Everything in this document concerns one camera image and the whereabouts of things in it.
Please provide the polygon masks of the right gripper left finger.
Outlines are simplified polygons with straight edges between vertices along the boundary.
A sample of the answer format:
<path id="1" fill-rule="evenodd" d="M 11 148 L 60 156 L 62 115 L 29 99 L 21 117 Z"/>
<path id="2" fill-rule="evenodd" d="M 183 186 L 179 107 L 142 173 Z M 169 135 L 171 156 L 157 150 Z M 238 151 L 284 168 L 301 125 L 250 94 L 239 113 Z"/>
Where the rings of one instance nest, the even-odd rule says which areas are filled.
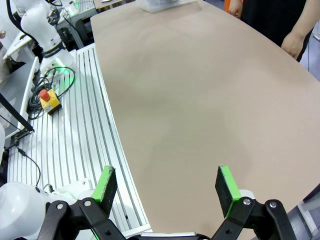
<path id="1" fill-rule="evenodd" d="M 56 200 L 46 204 L 39 240 L 74 240 L 80 231 L 90 230 L 97 240 L 124 240 L 125 236 L 109 218 L 118 189 L 116 171 L 105 166 L 90 197 L 68 204 Z"/>

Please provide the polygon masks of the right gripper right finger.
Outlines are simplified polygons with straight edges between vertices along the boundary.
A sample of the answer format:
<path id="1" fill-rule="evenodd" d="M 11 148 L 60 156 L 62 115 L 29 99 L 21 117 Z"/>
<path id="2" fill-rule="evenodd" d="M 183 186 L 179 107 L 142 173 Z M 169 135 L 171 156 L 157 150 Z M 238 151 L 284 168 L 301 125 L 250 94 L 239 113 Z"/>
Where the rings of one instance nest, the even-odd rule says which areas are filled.
<path id="1" fill-rule="evenodd" d="M 243 196 L 228 166 L 219 166 L 215 180 L 224 221 L 213 240 L 236 240 L 243 229 L 251 229 L 259 240 L 295 240 L 286 210 L 277 199 L 259 203 Z"/>

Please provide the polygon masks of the person's left hand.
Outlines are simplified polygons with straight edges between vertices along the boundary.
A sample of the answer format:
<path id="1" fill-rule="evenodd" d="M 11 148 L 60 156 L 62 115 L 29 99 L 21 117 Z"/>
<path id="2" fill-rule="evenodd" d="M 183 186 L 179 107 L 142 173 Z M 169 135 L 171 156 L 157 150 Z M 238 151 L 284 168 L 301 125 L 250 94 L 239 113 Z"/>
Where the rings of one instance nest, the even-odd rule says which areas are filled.
<path id="1" fill-rule="evenodd" d="M 298 59 L 304 45 L 304 37 L 299 33 L 290 32 L 283 40 L 281 48 L 295 60 Z"/>

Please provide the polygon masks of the person's right hand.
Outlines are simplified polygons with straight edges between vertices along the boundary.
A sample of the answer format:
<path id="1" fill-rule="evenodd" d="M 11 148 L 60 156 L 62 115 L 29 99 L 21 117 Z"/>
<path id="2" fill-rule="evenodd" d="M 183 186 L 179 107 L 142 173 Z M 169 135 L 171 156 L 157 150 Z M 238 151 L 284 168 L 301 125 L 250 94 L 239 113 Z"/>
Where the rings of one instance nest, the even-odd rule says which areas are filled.
<path id="1" fill-rule="evenodd" d="M 240 19 L 242 16 L 243 10 L 243 1 L 242 0 L 230 0 L 228 13 L 237 19 Z"/>

